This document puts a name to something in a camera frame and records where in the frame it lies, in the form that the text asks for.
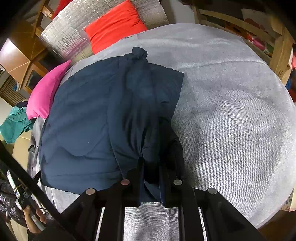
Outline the person's left hand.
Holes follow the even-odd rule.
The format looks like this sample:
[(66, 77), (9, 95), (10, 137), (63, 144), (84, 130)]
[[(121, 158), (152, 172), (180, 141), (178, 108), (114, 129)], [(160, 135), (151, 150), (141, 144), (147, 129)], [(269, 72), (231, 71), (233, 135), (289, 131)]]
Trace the person's left hand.
[(35, 235), (41, 233), (42, 230), (40, 228), (40, 223), (44, 225), (48, 222), (41, 209), (39, 209), (39, 207), (35, 205), (32, 210), (31, 206), (27, 205), (26, 208), (23, 210), (23, 213), (28, 230)]

